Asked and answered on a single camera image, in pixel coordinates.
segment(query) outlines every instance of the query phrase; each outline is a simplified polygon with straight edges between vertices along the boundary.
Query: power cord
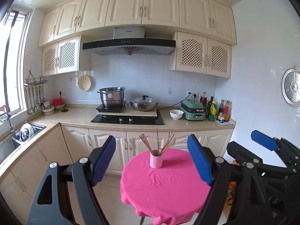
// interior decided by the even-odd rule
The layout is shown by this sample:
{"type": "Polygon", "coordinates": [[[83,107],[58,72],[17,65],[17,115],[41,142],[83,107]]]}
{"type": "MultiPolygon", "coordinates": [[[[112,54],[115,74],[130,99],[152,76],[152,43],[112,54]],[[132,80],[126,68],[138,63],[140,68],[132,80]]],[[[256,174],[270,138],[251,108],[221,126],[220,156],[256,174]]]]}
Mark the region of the power cord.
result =
{"type": "MultiPolygon", "coordinates": [[[[190,95],[191,95],[191,92],[189,92],[189,95],[188,95],[187,97],[185,97],[184,100],[187,99],[190,95]]],[[[176,106],[176,105],[179,104],[180,102],[178,102],[178,103],[176,103],[176,104],[174,104],[174,105],[172,105],[172,106],[168,106],[168,107],[164,107],[164,108],[159,108],[159,109],[157,109],[157,110],[167,109],[167,108],[176,106]]]]}

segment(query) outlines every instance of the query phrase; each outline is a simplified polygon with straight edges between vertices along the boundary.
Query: electrical outlet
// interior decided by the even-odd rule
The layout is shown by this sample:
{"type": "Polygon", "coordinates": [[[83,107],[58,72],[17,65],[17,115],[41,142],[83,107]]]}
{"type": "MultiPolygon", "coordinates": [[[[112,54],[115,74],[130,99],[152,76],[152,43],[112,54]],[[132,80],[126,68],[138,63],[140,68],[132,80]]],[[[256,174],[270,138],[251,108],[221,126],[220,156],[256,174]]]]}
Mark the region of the electrical outlet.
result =
{"type": "Polygon", "coordinates": [[[199,92],[187,91],[187,97],[188,97],[188,99],[193,99],[195,94],[196,94],[196,98],[198,98],[199,92]]]}

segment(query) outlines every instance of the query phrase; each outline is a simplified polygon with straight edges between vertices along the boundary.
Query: round table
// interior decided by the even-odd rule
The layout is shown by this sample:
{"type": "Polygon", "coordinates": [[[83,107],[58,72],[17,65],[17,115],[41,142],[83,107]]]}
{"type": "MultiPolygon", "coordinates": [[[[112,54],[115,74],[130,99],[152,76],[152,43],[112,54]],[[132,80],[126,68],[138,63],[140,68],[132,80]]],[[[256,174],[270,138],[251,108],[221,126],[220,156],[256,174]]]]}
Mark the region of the round table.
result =
{"type": "Polygon", "coordinates": [[[121,200],[135,208],[136,215],[153,218],[153,225],[189,222],[199,212],[210,187],[201,180],[188,152],[168,149],[163,165],[149,165],[150,152],[133,157],[121,177],[121,200]]]}

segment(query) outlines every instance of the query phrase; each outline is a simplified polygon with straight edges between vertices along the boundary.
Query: blue gripper pad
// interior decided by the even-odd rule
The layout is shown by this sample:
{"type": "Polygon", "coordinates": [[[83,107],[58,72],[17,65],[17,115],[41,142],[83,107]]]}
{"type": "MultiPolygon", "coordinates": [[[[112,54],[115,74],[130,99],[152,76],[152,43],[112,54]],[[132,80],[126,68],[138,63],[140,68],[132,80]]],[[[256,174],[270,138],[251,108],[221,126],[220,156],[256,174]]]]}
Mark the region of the blue gripper pad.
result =
{"type": "Polygon", "coordinates": [[[90,154],[90,156],[92,156],[94,151],[96,151],[95,154],[98,153],[97,160],[94,164],[91,165],[93,173],[91,183],[93,186],[95,186],[98,182],[101,182],[103,179],[110,160],[112,159],[113,154],[116,150],[116,139],[113,136],[109,136],[104,145],[97,149],[94,149],[90,154]]]}
{"type": "Polygon", "coordinates": [[[187,138],[187,148],[192,156],[200,178],[208,185],[211,185],[213,177],[211,175],[210,164],[202,151],[202,146],[193,134],[187,138]]]}
{"type": "Polygon", "coordinates": [[[263,147],[266,147],[270,151],[275,151],[278,149],[278,145],[276,144],[276,141],[274,139],[257,130],[254,130],[251,133],[251,139],[256,143],[259,143],[263,147]]]}

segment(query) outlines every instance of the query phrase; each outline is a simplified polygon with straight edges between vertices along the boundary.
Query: stainless steel pot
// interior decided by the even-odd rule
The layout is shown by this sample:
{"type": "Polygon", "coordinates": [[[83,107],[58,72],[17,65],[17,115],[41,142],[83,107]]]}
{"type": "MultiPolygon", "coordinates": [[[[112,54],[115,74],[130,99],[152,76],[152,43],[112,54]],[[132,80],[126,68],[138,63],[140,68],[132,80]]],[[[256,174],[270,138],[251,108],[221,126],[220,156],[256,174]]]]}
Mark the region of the stainless steel pot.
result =
{"type": "Polygon", "coordinates": [[[151,98],[149,96],[142,96],[130,100],[130,105],[134,109],[142,112],[153,110],[155,107],[157,107],[157,104],[158,104],[158,100],[151,98]]]}
{"type": "Polygon", "coordinates": [[[103,88],[97,91],[101,102],[106,107],[117,107],[123,104],[125,87],[103,88]]]}

